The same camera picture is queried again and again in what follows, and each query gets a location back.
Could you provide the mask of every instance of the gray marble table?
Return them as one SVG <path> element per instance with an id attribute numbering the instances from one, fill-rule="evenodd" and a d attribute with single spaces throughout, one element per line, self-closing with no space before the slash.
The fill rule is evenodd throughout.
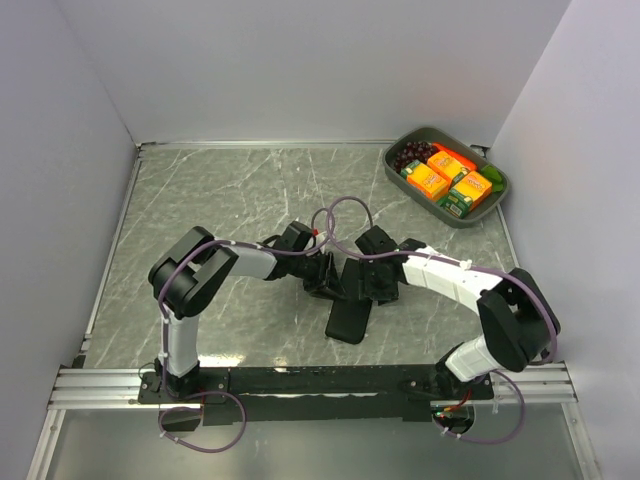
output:
<path id="1" fill-rule="evenodd" d="M 497 213 L 474 228 L 450 228 L 388 181 L 381 156 L 374 147 L 145 151 L 85 366 L 153 360 L 160 325 L 147 273 L 194 225 L 220 238 L 259 241 L 296 218 L 308 224 L 317 208 L 350 194 L 367 201 L 397 241 L 413 237 L 476 264 L 514 266 Z M 353 246 L 364 213 L 355 203 L 338 208 L 336 232 Z M 202 315 L 202 365 L 433 363 L 480 332 L 477 316 L 436 293 L 401 286 L 400 296 L 374 306 L 366 338 L 348 345 L 324 336 L 331 302 L 309 297 L 299 280 L 230 278 Z"/>

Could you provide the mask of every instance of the white backdrop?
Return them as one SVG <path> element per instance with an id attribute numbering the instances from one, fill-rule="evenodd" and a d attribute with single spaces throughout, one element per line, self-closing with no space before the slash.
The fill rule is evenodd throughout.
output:
<path id="1" fill-rule="evenodd" d="M 573 0 L 492 150 L 604 477 L 640 478 L 640 4 Z"/>
<path id="2" fill-rule="evenodd" d="M 0 14 L 0 478 L 24 478 L 78 353 L 134 145 L 51 0 Z"/>
<path id="3" fill-rule="evenodd" d="M 569 0 L 57 0 L 137 142 L 491 145 Z"/>

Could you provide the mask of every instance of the cable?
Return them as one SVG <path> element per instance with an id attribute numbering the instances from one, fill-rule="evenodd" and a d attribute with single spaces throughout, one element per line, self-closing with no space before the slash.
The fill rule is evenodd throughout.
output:
<path id="1" fill-rule="evenodd" d="M 242 402 L 240 401 L 240 399 L 238 397 L 236 397 L 235 395 L 233 395 L 233 394 L 231 394 L 229 392 L 224 392 L 224 391 L 211 391 L 211 392 L 194 393 L 193 395 L 188 395 L 185 398 L 185 400 L 191 400 L 191 399 L 197 398 L 197 397 L 203 397 L 204 398 L 204 397 L 209 396 L 209 395 L 222 395 L 223 397 L 227 397 L 227 398 L 233 400 L 236 403 L 236 405 L 238 405 L 238 407 L 240 408 L 240 413 L 242 415 L 242 425 L 240 426 L 240 431 L 238 432 L 238 434 L 235 436 L 235 438 L 233 440 L 231 440 L 224 447 L 204 448 L 204 447 L 199 447 L 197 445 L 189 443 L 189 442 L 187 442 L 185 440 L 182 440 L 181 438 L 178 438 L 175 435 L 167 432 L 165 430 L 165 428 L 162 426 L 162 420 L 164 419 L 164 417 L 169 412 L 194 412 L 194 411 L 196 411 L 195 408 L 189 408 L 189 407 L 173 407 L 173 408 L 170 408 L 169 410 L 165 410 L 164 412 L 162 412 L 160 414 L 160 416 L 158 417 L 158 427 L 160 427 L 160 432 L 161 432 L 160 436 L 161 437 L 167 437 L 169 440 L 172 440 L 175 443 L 178 443 L 178 444 L 182 445 L 183 447 L 190 448 L 191 450 L 195 450 L 196 452 L 200 452 L 200 453 L 221 453 L 221 452 L 224 452 L 226 450 L 229 450 L 236 443 L 238 443 L 240 441 L 240 439 L 242 438 L 242 435 L 244 435 L 245 429 L 247 428 L 247 410 L 244 408 L 244 405 L 242 404 Z"/>
<path id="2" fill-rule="evenodd" d="M 471 399 L 471 389 L 467 390 L 467 393 L 464 394 L 463 399 L 457 405 L 453 405 L 452 407 L 445 407 L 445 412 L 455 412 L 460 407 L 462 407 L 465 403 L 467 403 Z"/>
<path id="3" fill-rule="evenodd" d="M 147 363 L 144 363 L 144 364 L 140 365 L 140 368 L 138 368 L 138 377 L 140 377 L 140 380 L 142 380 L 142 375 L 140 375 L 140 372 L 141 372 L 141 371 L 142 371 L 142 369 L 143 369 L 144 367 L 146 367 L 147 365 L 153 365 L 153 362 L 147 362 Z"/>
<path id="4" fill-rule="evenodd" d="M 524 420 L 525 420 L 525 417 L 526 417 L 526 408 L 525 408 L 525 405 L 524 405 L 524 397 L 522 396 L 522 392 L 518 388 L 518 385 L 516 385 L 516 383 L 513 380 L 511 380 L 504 373 L 499 372 L 498 370 L 492 370 L 491 373 L 495 373 L 496 375 L 500 375 L 507 382 L 509 382 L 509 384 L 511 385 L 511 388 L 513 388 L 513 391 L 516 393 L 516 396 L 518 397 L 518 402 L 520 404 L 520 417 L 518 418 L 518 423 L 516 424 L 514 429 L 511 430 L 511 432 L 508 433 L 507 435 L 505 435 L 504 437 L 485 439 L 485 438 L 463 437 L 462 435 L 457 435 L 457 434 L 452 433 L 449 430 L 443 428 L 442 425 L 440 425 L 440 423 L 434 422 L 438 426 L 438 428 L 442 432 L 444 432 L 444 434 L 446 436 L 451 437 L 451 438 L 455 438 L 455 439 L 460 440 L 462 442 L 475 443 L 475 444 L 479 444 L 479 445 L 500 445 L 501 443 L 506 443 L 506 442 L 508 442 L 510 440 L 513 440 L 515 437 L 518 436 L 518 434 L 522 430 L 522 427 L 524 427 Z"/>
<path id="5" fill-rule="evenodd" d="M 388 253 L 381 253 L 381 254 L 377 254 L 377 255 L 363 255 L 359 252 L 353 252 L 349 249 L 347 249 L 344 245 L 342 245 L 342 243 L 340 243 L 340 241 L 336 238 L 335 236 L 335 226 L 336 226 L 336 222 L 335 222 L 335 216 L 334 216 L 334 209 L 342 202 L 345 202 L 347 200 L 351 200 L 351 201 L 355 201 L 357 203 L 359 203 L 360 205 L 362 205 L 362 207 L 365 209 L 365 212 L 367 214 L 367 218 L 369 220 L 369 225 L 373 226 L 373 216 L 371 215 L 371 211 L 369 210 L 369 207 L 367 206 L 367 204 L 360 198 L 352 196 L 352 195 L 348 195 L 348 196 L 343 196 L 343 197 L 338 197 L 336 198 L 333 203 L 329 206 L 329 207 L 322 207 L 320 209 L 318 209 L 312 216 L 311 218 L 311 224 L 312 224 L 312 228 L 313 228 L 313 224 L 315 222 L 315 219 L 317 218 L 317 216 L 321 213 L 321 212 L 326 212 L 327 216 L 326 216 L 326 221 L 325 221 L 325 225 L 326 225 L 326 229 L 327 229 L 327 237 L 320 242 L 319 244 L 312 246 L 311 248 L 307 249 L 307 250 L 302 250 L 299 252 L 285 252 L 285 251 L 279 251 L 279 250 L 274 250 L 272 248 L 269 247 L 264 247 L 262 245 L 256 245 L 253 243 L 247 243 L 247 242 L 236 242 L 236 241 L 232 241 L 232 240 L 212 240 L 210 242 L 204 243 L 203 245 L 200 245 L 198 248 L 196 248 L 195 250 L 193 250 L 189 255 L 187 255 L 182 262 L 180 262 L 180 264 L 176 267 L 176 269 L 173 271 L 173 273 L 169 276 L 169 278 L 167 279 L 167 281 L 164 283 L 164 285 L 162 286 L 162 289 L 160 290 L 160 293 L 158 295 L 158 306 L 160 307 L 160 312 L 162 313 L 162 316 L 164 318 L 163 321 L 163 325 L 162 325 L 162 352 L 165 355 L 164 358 L 164 368 L 162 369 L 162 384 L 163 384 L 163 388 L 165 389 L 165 391 L 167 392 L 167 394 L 169 396 L 171 396 L 174 399 L 177 399 L 176 397 L 174 397 L 171 392 L 168 390 L 167 388 L 167 371 L 168 371 L 168 365 L 169 365 L 169 312 L 167 311 L 165 304 L 164 304 L 164 300 L 167 296 L 167 292 L 169 290 L 169 287 L 171 286 L 171 284 L 173 283 L 173 281 L 175 280 L 175 278 L 180 274 L 180 272 L 182 272 L 186 266 L 195 258 L 197 257 L 200 253 L 202 253 L 205 250 L 211 249 L 213 247 L 216 246 L 227 246 L 227 245 L 233 245 L 233 246 L 237 246 L 237 247 L 242 247 L 242 248 L 250 248 L 250 249 L 254 249 L 254 250 L 264 250 L 265 252 L 269 252 L 272 254 L 276 254 L 276 255 L 287 255 L 287 256 L 303 256 L 303 255 L 309 255 L 311 253 L 315 253 L 317 251 L 319 251 L 324 245 L 326 245 L 327 243 L 331 242 L 331 244 L 333 244 L 338 250 L 340 250 L 341 252 L 353 257 L 353 258 L 358 258 L 361 260 L 377 260 L 377 259 L 381 259 L 381 258 L 388 258 L 388 257 L 393 257 L 396 255 L 406 255 L 406 256 L 410 256 L 410 255 L 414 255 L 414 256 L 418 256 L 418 257 L 423 257 L 423 258 L 427 258 L 430 260 L 436 260 L 442 263 L 448 263 L 450 265 L 455 265 L 455 266 L 459 266 L 459 262 L 453 260 L 453 259 L 449 259 L 449 258 L 444 258 L 444 257 L 440 257 L 440 256 L 434 256 L 434 255 L 429 255 L 423 252 L 414 252 L 414 251 L 409 251 L 409 250 L 396 250 L 393 252 L 388 252 Z M 506 272 L 503 272 L 501 270 L 497 270 L 497 269 L 492 269 L 492 268 L 486 268 L 486 267 L 476 267 L 476 266 L 471 266 L 470 267 L 471 270 L 476 271 L 476 272 L 480 272 L 480 273 L 488 273 L 490 275 L 496 275 L 500 278 L 503 278 L 511 283 L 513 283 L 514 285 L 516 285 L 517 287 L 519 287 L 521 290 L 524 291 L 524 293 L 527 295 L 527 297 L 529 297 L 529 299 L 531 300 L 531 302 L 533 303 L 533 305 L 535 306 L 536 310 L 538 311 L 538 313 L 540 313 L 540 315 L 542 316 L 542 318 L 544 319 L 547 328 L 549 330 L 549 337 L 550 337 L 550 344 L 551 344 L 551 349 L 548 351 L 548 354 L 542 359 L 541 362 L 537 362 L 537 363 L 548 363 L 551 362 L 553 360 L 553 357 L 557 351 L 557 335 L 556 335 L 556 331 L 555 331 L 555 326 L 553 325 L 553 321 L 551 320 L 551 317 L 549 315 L 549 313 L 546 311 L 546 309 L 544 308 L 544 305 L 542 304 L 542 302 L 540 301 L 540 299 L 537 297 L 537 295 L 535 294 L 535 292 L 533 292 L 533 290 L 531 290 L 525 283 L 523 283 L 521 280 L 519 280 L 518 278 L 509 275 Z M 506 375 L 500 373 L 500 372 L 495 372 L 498 375 L 503 376 L 505 379 L 507 379 L 507 381 L 509 383 L 511 383 L 513 385 L 513 387 L 516 390 L 516 393 L 518 393 L 520 399 L 521 399 L 521 403 L 522 403 L 522 415 L 521 415 L 521 422 L 519 423 L 519 426 L 514 429 L 514 432 L 512 432 L 512 436 L 510 436 L 509 439 L 513 438 L 515 435 L 517 435 L 520 431 L 520 429 L 522 428 L 522 425 L 524 423 L 524 399 L 522 398 L 522 395 L 519 393 L 520 390 L 518 389 L 518 387 L 515 385 L 515 383 L 513 383 L 511 381 L 511 379 L 509 379 Z M 240 410 L 242 413 L 242 426 L 240 428 L 240 433 L 239 436 L 236 437 L 229 445 L 226 445 L 225 447 L 222 447 L 221 449 L 202 449 L 201 447 L 197 447 L 195 445 L 192 445 L 188 442 L 185 442 L 183 440 L 176 440 L 177 443 L 180 443 L 181 445 L 184 445 L 188 448 L 191 448 L 193 450 L 196 451 L 208 451 L 208 450 L 212 450 L 215 452 L 219 452 L 219 451 L 224 451 L 227 450 L 228 448 L 231 448 L 233 445 L 235 445 L 238 440 L 240 439 L 240 437 L 242 436 L 242 434 L 244 433 L 244 430 L 246 428 L 246 411 L 244 410 L 244 406 L 242 405 L 242 403 L 240 402 L 240 400 L 235 397 L 233 394 L 228 393 L 228 392 L 221 392 L 221 391 L 212 391 L 212 392 L 202 392 L 202 393 L 197 393 L 194 395 L 191 395 L 189 397 L 187 397 L 188 399 L 191 398 L 197 398 L 197 397 L 201 397 L 201 396 L 207 396 L 207 395 L 223 395 L 226 396 L 228 398 L 231 398 L 233 401 L 235 401 L 239 406 L 240 406 Z"/>
<path id="6" fill-rule="evenodd" d="M 280 235 L 271 235 L 270 237 L 265 238 L 263 241 L 261 241 L 260 243 L 264 246 L 269 245 L 271 242 L 273 242 L 274 240 L 277 240 L 278 238 L 280 238 Z"/>

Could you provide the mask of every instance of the gray tray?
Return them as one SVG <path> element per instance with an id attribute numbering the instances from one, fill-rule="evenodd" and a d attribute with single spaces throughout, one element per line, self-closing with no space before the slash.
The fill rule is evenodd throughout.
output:
<path id="1" fill-rule="evenodd" d="M 472 212 L 465 218 L 457 218 L 447 212 L 444 208 L 440 207 L 437 203 L 425 197 L 424 194 L 407 182 L 404 178 L 398 175 L 393 169 L 393 162 L 396 159 L 398 153 L 402 151 L 405 145 L 408 142 L 435 142 L 444 145 L 447 148 L 459 153 L 460 155 L 468 158 L 473 163 L 478 166 L 478 170 L 480 170 L 485 165 L 488 165 L 484 158 L 474 152 L 471 148 L 466 145 L 458 142 L 456 139 L 450 137 L 442 130 L 438 130 L 433 127 L 423 127 L 413 132 L 405 135 L 396 143 L 391 145 L 387 151 L 384 153 L 384 157 L 382 158 L 382 163 L 384 165 L 385 173 L 389 180 L 395 183 L 402 191 L 404 191 L 407 195 L 413 198 L 416 202 L 422 205 L 424 208 L 433 213 L 436 217 L 442 220 L 447 225 L 450 225 L 454 228 L 467 228 L 471 227 L 473 224 L 477 223 L 487 215 L 490 211 L 498 206 L 498 204 L 504 199 L 511 187 L 511 182 L 509 178 L 505 175 L 505 173 L 497 169 L 502 178 L 504 179 L 504 190 L 501 192 L 496 192 L 490 194 L 487 198 L 485 198 L 480 205 L 478 205 Z"/>

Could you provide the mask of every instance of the juice box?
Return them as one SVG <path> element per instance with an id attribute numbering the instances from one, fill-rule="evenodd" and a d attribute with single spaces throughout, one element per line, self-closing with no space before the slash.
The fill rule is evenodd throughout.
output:
<path id="1" fill-rule="evenodd" d="M 454 152 L 450 148 L 442 145 L 441 143 L 433 143 L 432 145 L 436 147 L 438 150 L 447 152 L 449 155 L 451 155 L 453 158 L 455 158 L 461 164 L 467 167 L 470 172 L 475 172 L 478 169 L 478 166 L 475 163 L 473 163 L 471 160 L 469 160 L 467 157 L 460 155 L 458 152 Z"/>
<path id="2" fill-rule="evenodd" d="M 447 181 L 436 172 L 427 167 L 424 163 L 416 165 L 412 172 L 407 175 L 407 182 L 416 187 L 427 198 L 437 202 L 447 193 Z"/>
<path id="3" fill-rule="evenodd" d="M 424 163 L 422 163 L 420 160 L 414 160 L 409 165 L 400 170 L 400 176 L 406 180 L 407 177 L 411 175 L 419 165 L 424 165 Z"/>
<path id="4" fill-rule="evenodd" d="M 444 151 L 440 151 L 431 156 L 427 161 L 427 165 L 444 178 L 449 187 L 462 180 L 470 171 L 462 163 Z"/>
<path id="5" fill-rule="evenodd" d="M 443 207 L 458 218 L 464 218 L 491 193 L 492 184 L 478 172 L 471 172 L 456 183 Z"/>

